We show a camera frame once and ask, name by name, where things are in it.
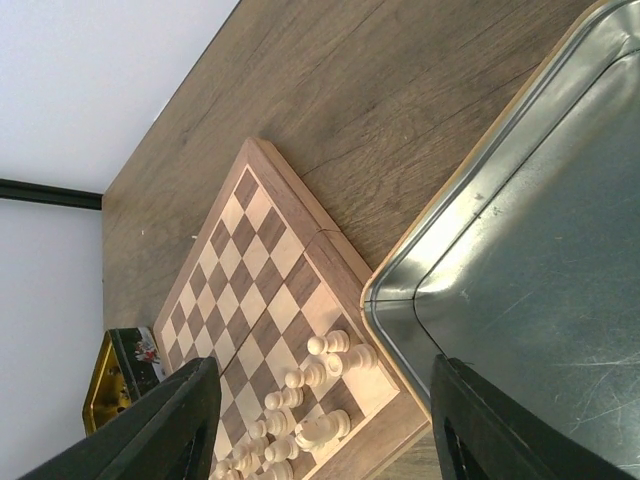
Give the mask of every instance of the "wooden chess piece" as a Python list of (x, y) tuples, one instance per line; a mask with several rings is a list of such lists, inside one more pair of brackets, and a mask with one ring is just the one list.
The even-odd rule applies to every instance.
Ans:
[(302, 405), (304, 395), (300, 388), (285, 387), (281, 392), (268, 394), (264, 399), (264, 406), (267, 410), (279, 410), (282, 407), (299, 407)]
[(224, 480), (243, 480), (242, 474), (238, 470), (230, 470), (224, 477)]
[(332, 377), (344, 375), (354, 368), (369, 370), (378, 365), (378, 354), (371, 345), (360, 344), (346, 353), (332, 353), (327, 358), (327, 371)]
[(284, 377), (284, 383), (289, 388), (300, 388), (303, 385), (318, 387), (326, 381), (327, 369), (321, 363), (312, 363), (304, 370), (292, 370)]
[(249, 425), (249, 436), (251, 438), (266, 437), (270, 433), (274, 437), (279, 437), (289, 429), (287, 417), (282, 412), (274, 412), (266, 420), (257, 420)]
[(296, 459), (300, 454), (300, 448), (291, 435), (276, 440), (264, 451), (264, 458), (269, 463), (278, 463), (286, 459)]
[(240, 443), (233, 448), (233, 459), (237, 463), (238, 470), (246, 470), (253, 464), (253, 455), (261, 456), (264, 449), (269, 446), (269, 440), (265, 437), (254, 438), (247, 443)]
[(351, 420), (344, 410), (334, 410), (316, 420), (301, 424), (296, 443), (303, 451), (322, 447), (334, 438), (342, 438), (351, 431)]
[(307, 350), (311, 355), (322, 353), (346, 352), (349, 350), (349, 335), (343, 330), (334, 330), (326, 336), (311, 337), (307, 342)]
[(223, 480), (227, 477), (227, 474), (234, 471), (236, 467), (237, 464), (231, 459), (225, 458), (224, 460), (220, 460), (213, 471), (213, 478)]
[(261, 475), (252, 473), (247, 480), (293, 480), (293, 469), (286, 460), (274, 463), (269, 469)]

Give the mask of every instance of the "metal tray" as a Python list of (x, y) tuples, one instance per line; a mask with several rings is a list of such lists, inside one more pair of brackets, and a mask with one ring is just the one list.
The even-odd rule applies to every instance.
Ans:
[(640, 477), (640, 1), (583, 16), (363, 298), (427, 406), (443, 352)]

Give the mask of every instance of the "wooden table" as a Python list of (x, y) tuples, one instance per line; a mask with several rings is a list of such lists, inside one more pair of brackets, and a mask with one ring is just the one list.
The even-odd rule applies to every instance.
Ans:
[(248, 136), (375, 269), (590, 3), (243, 0), (104, 196), (105, 326), (154, 322)]

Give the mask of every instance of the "black trim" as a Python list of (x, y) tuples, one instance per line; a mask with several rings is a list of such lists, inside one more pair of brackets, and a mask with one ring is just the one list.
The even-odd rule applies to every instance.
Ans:
[(0, 178), (0, 198), (63, 207), (86, 208), (88, 210), (102, 210), (102, 195), (99, 193), (16, 182), (3, 178)]

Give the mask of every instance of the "wooden chessboard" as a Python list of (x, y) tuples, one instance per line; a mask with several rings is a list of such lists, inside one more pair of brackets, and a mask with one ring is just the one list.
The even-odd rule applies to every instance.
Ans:
[[(223, 396), (212, 468), (248, 439), (251, 422), (268, 416), (264, 397), (284, 386), (289, 370), (326, 360), (308, 354), (310, 337), (342, 329), (352, 343), (376, 346), (359, 309), (370, 275), (275, 147), (247, 140), (154, 326), (168, 373), (198, 356), (218, 361)], [(392, 409), (415, 402), (386, 357), (379, 357), (373, 370), (305, 386), (303, 404), (283, 409), (292, 427), (336, 409), (352, 422), (342, 440), (290, 461), (296, 480), (346, 475), (353, 465), (345, 459), (363, 445), (380, 443), (369, 437), (381, 427), (390, 429), (389, 439), (379, 455), (356, 462), (363, 472), (410, 441), (402, 432), (413, 432), (411, 426), (400, 432), (389, 422), (401, 423)], [(383, 423), (369, 425), (376, 420)], [(260, 473), (264, 466), (254, 467)]]

